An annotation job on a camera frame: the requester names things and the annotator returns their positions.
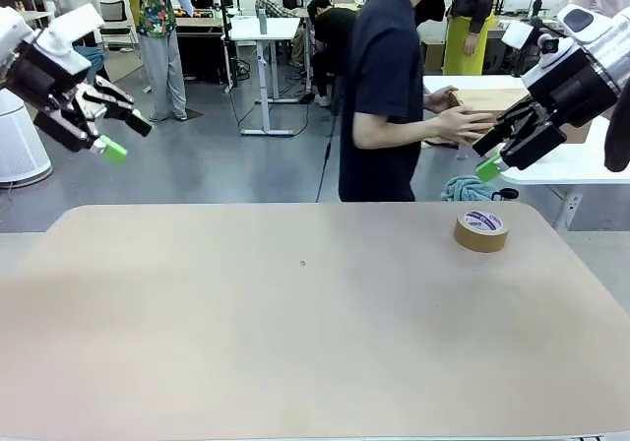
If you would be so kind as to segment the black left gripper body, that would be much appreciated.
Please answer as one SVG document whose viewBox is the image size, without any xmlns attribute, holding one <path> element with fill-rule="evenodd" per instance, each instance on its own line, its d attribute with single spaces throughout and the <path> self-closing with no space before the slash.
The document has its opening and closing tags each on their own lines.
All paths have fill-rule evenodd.
<svg viewBox="0 0 630 441">
<path fill-rule="evenodd" d="M 2 67 L 2 87 L 39 111 L 81 115 L 76 101 L 81 83 L 82 55 L 73 48 L 56 55 L 21 41 Z"/>
</svg>

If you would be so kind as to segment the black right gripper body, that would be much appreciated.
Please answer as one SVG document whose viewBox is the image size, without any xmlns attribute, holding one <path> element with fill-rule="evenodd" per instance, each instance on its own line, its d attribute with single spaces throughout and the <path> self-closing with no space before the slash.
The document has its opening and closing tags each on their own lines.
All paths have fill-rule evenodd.
<svg viewBox="0 0 630 441">
<path fill-rule="evenodd" d="M 522 81 L 548 121 L 586 124 L 618 100 L 618 90 L 598 67 L 592 55 L 576 49 L 547 66 L 540 59 Z"/>
</svg>

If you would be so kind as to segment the person's right hand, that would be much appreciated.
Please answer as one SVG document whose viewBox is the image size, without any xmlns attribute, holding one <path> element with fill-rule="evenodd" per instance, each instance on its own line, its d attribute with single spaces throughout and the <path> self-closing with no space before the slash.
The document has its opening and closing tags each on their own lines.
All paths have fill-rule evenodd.
<svg viewBox="0 0 630 441">
<path fill-rule="evenodd" d="M 494 126 L 490 113 L 473 111 L 466 106 L 457 106 L 439 113 L 437 136 L 459 145 L 471 145 Z"/>
</svg>

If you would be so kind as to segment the person's left hand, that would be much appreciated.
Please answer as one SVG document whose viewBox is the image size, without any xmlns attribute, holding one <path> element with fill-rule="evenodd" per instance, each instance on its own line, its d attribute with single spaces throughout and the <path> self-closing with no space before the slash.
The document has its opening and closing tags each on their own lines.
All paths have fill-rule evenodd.
<svg viewBox="0 0 630 441">
<path fill-rule="evenodd" d="M 456 87 L 448 86 L 424 96 L 424 108 L 438 114 L 458 105 L 455 100 Z"/>
</svg>

